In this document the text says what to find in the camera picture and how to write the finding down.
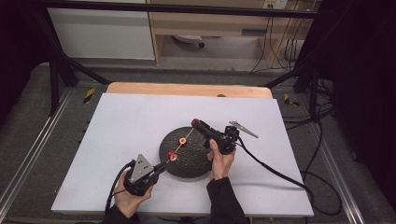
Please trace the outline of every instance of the white board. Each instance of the white board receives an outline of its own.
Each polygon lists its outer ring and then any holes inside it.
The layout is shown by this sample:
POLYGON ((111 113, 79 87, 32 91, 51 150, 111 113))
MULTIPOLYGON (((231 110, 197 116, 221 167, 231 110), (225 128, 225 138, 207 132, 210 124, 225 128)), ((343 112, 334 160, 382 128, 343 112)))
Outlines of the white board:
MULTIPOLYGON (((247 149, 259 160, 302 182, 276 100, 105 93, 51 208, 62 213, 104 211, 106 197, 120 168, 142 153, 157 164, 163 138, 201 119, 223 132, 237 120, 259 136, 241 132, 247 149)), ((250 217, 313 216, 305 191, 265 170, 238 147, 229 177, 250 217)), ((200 216, 210 213, 208 174, 181 179, 166 171, 139 212, 200 216)))

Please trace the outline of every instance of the white cabinet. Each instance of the white cabinet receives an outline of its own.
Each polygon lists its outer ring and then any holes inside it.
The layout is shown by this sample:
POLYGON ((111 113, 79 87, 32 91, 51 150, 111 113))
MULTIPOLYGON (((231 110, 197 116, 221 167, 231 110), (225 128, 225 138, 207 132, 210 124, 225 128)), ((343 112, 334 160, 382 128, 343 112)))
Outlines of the white cabinet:
POLYGON ((70 57, 154 60, 147 12, 49 8, 49 14, 70 57))

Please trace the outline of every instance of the electrical outlet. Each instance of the electrical outlet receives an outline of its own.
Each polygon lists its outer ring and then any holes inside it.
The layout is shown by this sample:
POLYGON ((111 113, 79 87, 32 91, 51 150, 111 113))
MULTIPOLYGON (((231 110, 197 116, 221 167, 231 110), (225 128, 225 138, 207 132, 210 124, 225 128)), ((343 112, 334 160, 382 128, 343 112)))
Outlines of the electrical outlet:
POLYGON ((274 9, 285 9, 288 0, 276 0, 274 4, 274 9))
POLYGON ((262 5, 262 8, 274 8, 276 4, 276 0, 265 0, 264 5, 262 5))

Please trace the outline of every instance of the hand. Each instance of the hand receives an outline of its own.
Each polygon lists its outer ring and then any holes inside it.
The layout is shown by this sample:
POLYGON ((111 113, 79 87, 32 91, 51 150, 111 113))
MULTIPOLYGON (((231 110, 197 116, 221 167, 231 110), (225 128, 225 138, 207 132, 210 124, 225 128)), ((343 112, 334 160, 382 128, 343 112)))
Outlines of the hand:
POLYGON ((123 172, 121 174, 120 179, 119 179, 119 184, 114 189, 115 193, 124 190, 123 192, 115 195, 115 202, 116 202, 116 206, 120 209, 120 211, 126 217, 130 218, 134 215, 137 208, 143 201, 151 198, 152 186, 148 189, 148 191, 146 191, 146 194, 143 195, 142 197, 132 195, 130 192, 125 190, 125 187, 123 186, 125 175, 126 175, 126 172, 123 172))
POLYGON ((222 155, 219 151, 219 146, 215 140, 210 139, 210 151, 207 154, 207 158, 212 161, 212 172, 210 173, 210 179, 222 179, 228 176, 228 171, 230 170, 231 164, 233 163, 233 158, 235 156, 235 149, 232 153, 228 155, 222 155))

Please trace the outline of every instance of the person's right hand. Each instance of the person's right hand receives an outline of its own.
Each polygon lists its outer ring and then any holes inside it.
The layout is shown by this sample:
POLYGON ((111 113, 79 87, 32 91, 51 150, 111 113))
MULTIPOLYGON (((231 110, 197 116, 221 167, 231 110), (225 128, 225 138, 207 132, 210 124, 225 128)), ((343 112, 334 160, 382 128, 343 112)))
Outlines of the person's right hand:
POLYGON ((210 179, 218 180, 222 179, 223 177, 227 177, 228 172, 230 171, 231 164, 233 163, 235 149, 232 153, 228 155, 223 155, 219 151, 219 146, 215 140, 210 139, 209 143, 212 150, 207 154, 207 158, 210 161, 213 161, 210 179))

